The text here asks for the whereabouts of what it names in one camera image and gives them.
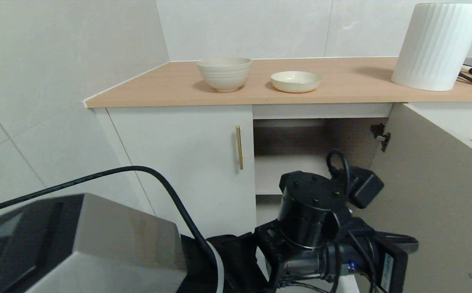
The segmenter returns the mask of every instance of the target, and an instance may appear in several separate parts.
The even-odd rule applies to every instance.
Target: cabinet
[[[297,169],[328,175],[324,155],[340,148],[351,165],[372,169],[385,183],[355,215],[376,230],[420,241],[409,258],[405,291],[472,291],[472,127],[465,127],[466,121],[472,125],[472,108],[463,113],[471,118],[459,119],[465,106],[396,104],[389,117],[385,105],[365,115],[311,108],[309,117],[301,106],[289,106],[108,111],[131,163],[163,173],[206,237],[243,234],[271,221],[279,211],[279,176]],[[369,130],[381,122],[392,135],[385,152]],[[160,184],[145,174],[139,178],[156,215],[189,235]]]
[[[205,237],[254,230],[251,106],[108,108],[108,113],[131,163],[162,173]],[[191,236],[160,183],[147,174],[138,178],[156,216]]]

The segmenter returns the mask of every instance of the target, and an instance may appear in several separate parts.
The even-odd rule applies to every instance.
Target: shallow dish
[[[321,83],[321,74],[313,72],[277,72],[270,76],[272,85],[288,93],[311,92]]]

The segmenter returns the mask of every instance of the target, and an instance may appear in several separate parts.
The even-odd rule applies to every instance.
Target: wooden countertop
[[[255,60],[247,83],[220,93],[200,75],[197,62],[170,62],[88,99],[89,108],[325,104],[386,102],[472,102],[472,85],[458,79],[451,91],[411,89],[390,81],[396,57]],[[323,76],[309,93],[285,93],[270,84],[275,72],[302,70]]]

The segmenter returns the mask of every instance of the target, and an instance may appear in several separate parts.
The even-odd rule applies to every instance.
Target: bowl
[[[209,58],[198,62],[204,81],[219,92],[233,92],[242,87],[251,73],[248,58]]]
[[[270,76],[272,85],[287,93],[311,92],[321,83],[321,74],[313,72],[277,72]]]

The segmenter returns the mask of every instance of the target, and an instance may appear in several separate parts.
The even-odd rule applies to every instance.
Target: white vase
[[[449,91],[472,43],[472,4],[417,4],[392,81],[429,91]]]

